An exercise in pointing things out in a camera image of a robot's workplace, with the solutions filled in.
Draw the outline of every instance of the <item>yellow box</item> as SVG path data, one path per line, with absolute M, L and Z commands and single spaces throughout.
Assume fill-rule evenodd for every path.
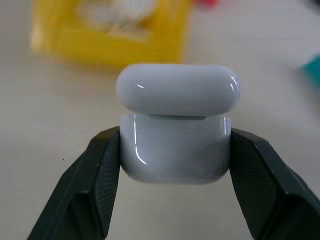
M 141 23 L 148 34 L 139 35 L 92 28 L 76 14 L 79 0 L 35 0 L 31 46 L 81 64 L 179 63 L 191 2 L 158 0 L 154 16 Z

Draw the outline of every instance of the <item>red object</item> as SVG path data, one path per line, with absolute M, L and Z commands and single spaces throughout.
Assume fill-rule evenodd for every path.
M 212 7 L 214 5 L 216 5 L 219 0 L 197 0 L 198 3 L 208 6 L 208 7 Z

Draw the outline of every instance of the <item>white earbuds case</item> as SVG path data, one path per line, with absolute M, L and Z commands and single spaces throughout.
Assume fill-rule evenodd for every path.
M 142 182 L 206 184 L 229 169 L 230 111 L 240 97 L 235 72 L 221 65 L 137 64 L 116 92 L 134 112 L 120 124 L 120 161 Z

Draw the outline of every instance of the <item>teal object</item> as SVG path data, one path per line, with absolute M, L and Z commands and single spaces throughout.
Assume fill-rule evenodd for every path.
M 320 55 L 304 66 L 304 71 L 320 87 Z

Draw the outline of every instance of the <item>blurred background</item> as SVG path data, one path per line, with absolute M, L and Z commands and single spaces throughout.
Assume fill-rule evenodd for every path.
M 0 2 L 0 235 L 26 239 L 64 171 L 126 109 L 118 71 L 32 56 L 31 0 Z M 267 139 L 320 197 L 320 93 L 300 68 L 320 52 L 320 16 L 302 0 L 193 7 L 182 62 L 238 73 L 234 128 Z M 109 240 L 252 239 L 230 174 L 149 185 L 120 173 Z

